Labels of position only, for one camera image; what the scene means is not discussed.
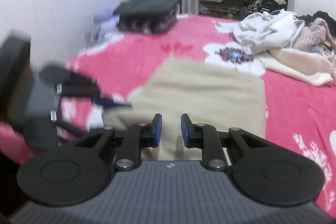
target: gray ribbed surface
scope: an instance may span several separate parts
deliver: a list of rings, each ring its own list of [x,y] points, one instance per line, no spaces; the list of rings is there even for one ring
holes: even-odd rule
[[[241,195],[224,173],[198,161],[144,161],[118,172],[100,195],[80,205],[45,208],[28,203],[13,224],[224,224],[332,223],[314,204],[272,208]]]

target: white flower pattern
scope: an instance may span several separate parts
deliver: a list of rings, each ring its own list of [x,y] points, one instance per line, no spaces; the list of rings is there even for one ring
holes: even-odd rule
[[[234,41],[228,42],[226,44],[217,44],[215,42],[206,44],[203,47],[203,51],[208,54],[208,57],[205,59],[205,63],[219,65],[228,69],[236,69],[238,71],[251,73],[256,76],[265,74],[265,69],[257,60],[254,60],[253,62],[243,62],[241,64],[232,63],[230,61],[223,61],[222,58],[216,54],[216,52],[219,52],[220,49],[226,47],[240,50],[243,48],[240,44]]]
[[[293,135],[294,141],[299,146],[300,150],[302,151],[302,154],[316,162],[323,170],[324,176],[325,176],[325,183],[322,189],[322,193],[325,197],[325,210],[328,212],[332,208],[332,204],[335,201],[335,192],[333,190],[330,190],[328,185],[332,180],[332,169],[328,162],[327,156],[325,153],[318,148],[317,144],[312,141],[309,143],[310,147],[307,147],[303,141],[303,138],[300,134],[295,133]]]

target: pink floral bedsheet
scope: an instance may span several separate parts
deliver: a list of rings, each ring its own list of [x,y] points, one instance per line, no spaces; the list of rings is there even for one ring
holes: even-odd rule
[[[333,176],[336,172],[336,86],[313,87],[264,71],[256,62],[223,61],[216,53],[219,49],[240,49],[240,45],[228,33],[219,34],[214,24],[214,18],[182,15],[167,34],[148,37],[118,34],[109,43],[83,50],[68,65],[74,71],[97,78],[101,89],[117,101],[127,101],[137,94],[169,56],[205,61],[260,76],[265,83],[266,139],[319,164],[325,173],[325,185],[317,204],[336,217],[336,178]],[[86,99],[63,100],[62,108],[64,118],[82,128],[87,128],[95,111]],[[0,125],[0,130],[0,149],[4,154],[19,163],[33,155],[21,135],[5,124]]]

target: cream fleece blanket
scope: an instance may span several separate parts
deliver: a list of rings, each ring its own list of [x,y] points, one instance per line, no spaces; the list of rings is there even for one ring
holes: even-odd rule
[[[103,115],[104,125],[125,128],[150,123],[163,116],[159,148],[143,151],[143,157],[159,160],[200,160],[200,149],[184,147],[180,118],[187,113],[193,123],[211,124],[218,131],[240,127],[265,137],[265,91],[258,77],[183,59],[168,59],[142,92],[132,99],[133,109],[112,109]]]

